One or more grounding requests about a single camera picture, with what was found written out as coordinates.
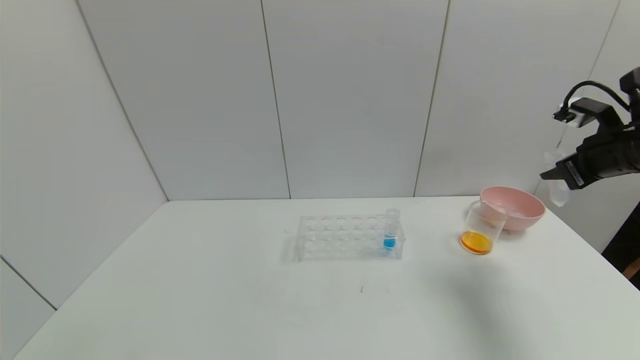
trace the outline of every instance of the pink bowl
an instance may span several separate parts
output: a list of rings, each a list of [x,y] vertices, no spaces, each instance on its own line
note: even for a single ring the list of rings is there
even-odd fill
[[[504,224],[505,230],[522,231],[545,214],[545,205],[537,197],[508,186],[489,186],[480,192],[480,199],[507,211],[509,218]]]

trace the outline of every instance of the test tube with blue liquid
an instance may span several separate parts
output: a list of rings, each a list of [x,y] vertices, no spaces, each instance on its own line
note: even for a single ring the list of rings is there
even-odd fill
[[[398,229],[400,228],[400,210],[387,209],[385,220],[385,239],[383,245],[387,249],[393,249],[396,247],[396,238],[398,235]]]

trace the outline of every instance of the plastic cup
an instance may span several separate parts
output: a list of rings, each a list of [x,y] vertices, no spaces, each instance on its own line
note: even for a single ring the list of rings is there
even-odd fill
[[[504,209],[495,204],[478,200],[469,206],[465,229],[460,234],[460,245],[476,255],[486,255],[493,249],[493,243],[507,221]]]

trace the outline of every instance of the label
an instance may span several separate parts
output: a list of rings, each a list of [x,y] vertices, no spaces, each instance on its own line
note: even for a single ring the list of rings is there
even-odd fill
[[[566,168],[569,169],[571,176],[573,176],[573,179],[578,184],[578,186],[584,185],[584,180],[582,180],[582,177],[580,176],[580,174],[578,174],[578,170],[575,168],[575,166],[573,166],[571,160],[566,162]]]

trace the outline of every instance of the white table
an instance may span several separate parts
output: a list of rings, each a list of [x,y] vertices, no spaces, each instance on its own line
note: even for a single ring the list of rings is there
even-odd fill
[[[640,292],[551,212],[464,251],[474,199],[167,203],[17,359],[640,357]],[[402,260],[291,261],[301,215],[389,207]]]

